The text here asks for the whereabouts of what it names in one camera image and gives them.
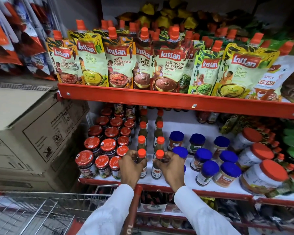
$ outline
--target white sleeve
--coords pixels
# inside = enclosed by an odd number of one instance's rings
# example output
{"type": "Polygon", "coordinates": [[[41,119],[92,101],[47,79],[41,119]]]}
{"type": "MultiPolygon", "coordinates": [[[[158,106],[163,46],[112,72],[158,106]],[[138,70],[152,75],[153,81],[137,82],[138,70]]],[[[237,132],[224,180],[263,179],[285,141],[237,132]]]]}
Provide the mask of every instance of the white sleeve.
{"type": "Polygon", "coordinates": [[[119,235],[134,196],[132,187],[121,184],[85,221],[77,235],[119,235]]]}
{"type": "Polygon", "coordinates": [[[240,235],[225,217],[210,208],[187,186],[177,190],[174,202],[185,214],[197,235],[240,235]]]}

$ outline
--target hand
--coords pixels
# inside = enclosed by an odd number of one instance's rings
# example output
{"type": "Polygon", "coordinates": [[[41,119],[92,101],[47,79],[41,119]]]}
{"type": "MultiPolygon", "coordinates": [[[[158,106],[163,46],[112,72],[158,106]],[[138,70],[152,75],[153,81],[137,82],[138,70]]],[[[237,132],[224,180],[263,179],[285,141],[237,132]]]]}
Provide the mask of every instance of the hand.
{"type": "Polygon", "coordinates": [[[129,150],[123,158],[119,160],[121,171],[121,184],[127,184],[133,189],[135,188],[142,170],[147,165],[146,158],[136,164],[133,160],[137,158],[137,151],[129,150]]]}
{"type": "Polygon", "coordinates": [[[153,160],[154,163],[160,168],[162,174],[165,177],[166,182],[171,186],[172,190],[177,190],[184,186],[184,162],[185,159],[180,158],[179,155],[173,152],[165,152],[165,158],[169,159],[169,162],[162,163],[159,160],[153,160]]]}

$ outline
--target red jar lid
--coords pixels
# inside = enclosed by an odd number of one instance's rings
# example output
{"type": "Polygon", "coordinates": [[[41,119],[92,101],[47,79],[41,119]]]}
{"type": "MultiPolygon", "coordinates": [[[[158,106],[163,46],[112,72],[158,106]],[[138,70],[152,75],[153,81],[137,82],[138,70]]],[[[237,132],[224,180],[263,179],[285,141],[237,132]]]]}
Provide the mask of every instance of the red jar lid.
{"type": "Polygon", "coordinates": [[[95,164],[97,168],[105,168],[108,163],[109,163],[109,158],[106,155],[100,155],[95,160],[95,164]]]}
{"type": "Polygon", "coordinates": [[[89,150],[81,151],[75,158],[75,162],[79,166],[86,166],[93,160],[93,154],[89,150]]]}
{"type": "Polygon", "coordinates": [[[124,126],[128,128],[133,128],[134,127],[134,121],[133,120],[127,120],[124,122],[124,126]]]}
{"type": "Polygon", "coordinates": [[[111,169],[118,169],[119,167],[119,160],[121,158],[119,156],[114,156],[113,158],[111,158],[110,162],[109,162],[109,166],[111,167],[111,169]]]}
{"type": "Polygon", "coordinates": [[[90,136],[98,136],[101,133],[102,133],[102,127],[100,125],[94,125],[88,129],[88,135],[90,136]]]}
{"type": "Polygon", "coordinates": [[[84,142],[84,146],[87,149],[95,149],[99,146],[99,144],[100,144],[100,139],[94,136],[87,138],[84,142]]]}
{"type": "Polygon", "coordinates": [[[117,148],[117,155],[123,157],[128,150],[129,150],[129,147],[126,145],[119,146],[117,148]]]}
{"type": "Polygon", "coordinates": [[[123,136],[129,136],[131,134],[131,129],[127,127],[123,127],[120,131],[121,135],[123,136]]]}
{"type": "Polygon", "coordinates": [[[111,126],[119,127],[120,125],[122,125],[122,123],[123,123],[123,120],[120,117],[114,117],[110,119],[111,126]]]}
{"type": "Polygon", "coordinates": [[[102,151],[109,152],[115,149],[117,142],[112,138],[107,138],[101,142],[100,148],[102,151]]]}
{"type": "Polygon", "coordinates": [[[128,145],[129,144],[129,138],[126,136],[121,136],[118,138],[118,145],[128,145]]]}
{"type": "Polygon", "coordinates": [[[99,125],[107,125],[109,122],[109,118],[107,116],[100,116],[96,119],[97,124],[99,125]]]}

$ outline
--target red metal shelf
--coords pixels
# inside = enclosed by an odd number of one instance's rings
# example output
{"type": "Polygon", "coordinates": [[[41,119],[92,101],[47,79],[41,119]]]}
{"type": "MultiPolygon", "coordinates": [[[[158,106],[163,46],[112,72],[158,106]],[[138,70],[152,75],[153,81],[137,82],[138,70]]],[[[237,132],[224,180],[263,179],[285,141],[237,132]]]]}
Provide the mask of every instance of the red metal shelf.
{"type": "Polygon", "coordinates": [[[294,103],[254,101],[216,96],[168,93],[59,83],[66,99],[125,103],[178,109],[294,119],[294,103]]]}

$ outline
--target blue jar lid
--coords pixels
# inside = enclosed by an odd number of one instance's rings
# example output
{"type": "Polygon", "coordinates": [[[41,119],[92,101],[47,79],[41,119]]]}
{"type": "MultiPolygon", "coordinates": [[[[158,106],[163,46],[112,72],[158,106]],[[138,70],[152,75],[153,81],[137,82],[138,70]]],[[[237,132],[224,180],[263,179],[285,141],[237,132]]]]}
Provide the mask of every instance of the blue jar lid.
{"type": "Polygon", "coordinates": [[[205,136],[199,133],[192,134],[191,138],[189,139],[189,142],[193,144],[204,144],[205,141],[205,136]]]}
{"type": "Polygon", "coordinates": [[[197,161],[207,161],[212,158],[212,152],[208,149],[200,148],[197,149],[194,157],[197,161]]]}
{"type": "Polygon", "coordinates": [[[232,163],[236,163],[237,160],[239,159],[239,157],[234,152],[227,151],[227,150],[221,152],[219,157],[224,162],[232,162],[232,163]]]}
{"type": "Polygon", "coordinates": [[[188,151],[184,147],[175,147],[173,148],[173,153],[180,156],[180,158],[187,158],[188,151]]]}
{"type": "Polygon", "coordinates": [[[183,141],[184,139],[184,134],[180,131],[173,131],[170,134],[170,139],[176,142],[183,141]]]}
{"type": "Polygon", "coordinates": [[[242,170],[234,163],[232,162],[224,162],[221,167],[221,170],[223,172],[231,177],[239,177],[242,174],[242,170]]]}
{"type": "Polygon", "coordinates": [[[214,140],[214,144],[218,147],[221,148],[226,148],[230,145],[230,140],[226,137],[223,136],[218,136],[216,137],[216,139],[214,140]]]}
{"type": "Polygon", "coordinates": [[[201,171],[205,176],[213,176],[219,171],[219,165],[215,161],[209,160],[204,162],[201,171]]]}

